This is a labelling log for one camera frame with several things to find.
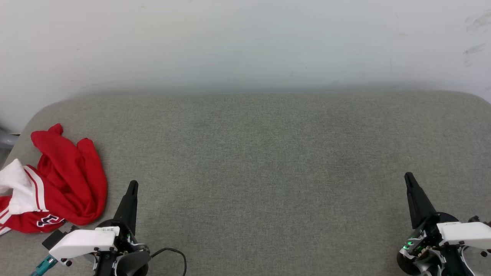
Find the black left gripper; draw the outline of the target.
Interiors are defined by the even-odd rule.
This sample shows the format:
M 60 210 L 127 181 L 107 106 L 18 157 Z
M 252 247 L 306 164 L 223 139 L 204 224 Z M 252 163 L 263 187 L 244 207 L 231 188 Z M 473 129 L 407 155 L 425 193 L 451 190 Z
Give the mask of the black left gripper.
M 150 250 L 139 243 L 136 234 L 137 180 L 130 181 L 120 201 L 113 220 L 99 224 L 95 229 L 115 233 L 113 246 L 108 250 L 98 249 L 94 253 L 95 276 L 146 276 L 150 261 Z

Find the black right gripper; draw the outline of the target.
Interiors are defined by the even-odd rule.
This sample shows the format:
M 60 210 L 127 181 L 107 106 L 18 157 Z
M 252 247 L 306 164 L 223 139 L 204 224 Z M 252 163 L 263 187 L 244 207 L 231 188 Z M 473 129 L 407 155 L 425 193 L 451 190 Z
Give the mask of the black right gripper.
M 443 240 L 438 223 L 456 223 L 458 219 L 437 212 L 414 175 L 404 175 L 407 187 L 407 202 L 414 232 L 405 241 L 397 255 L 399 268 L 411 276 L 459 276 L 461 257 L 459 246 Z

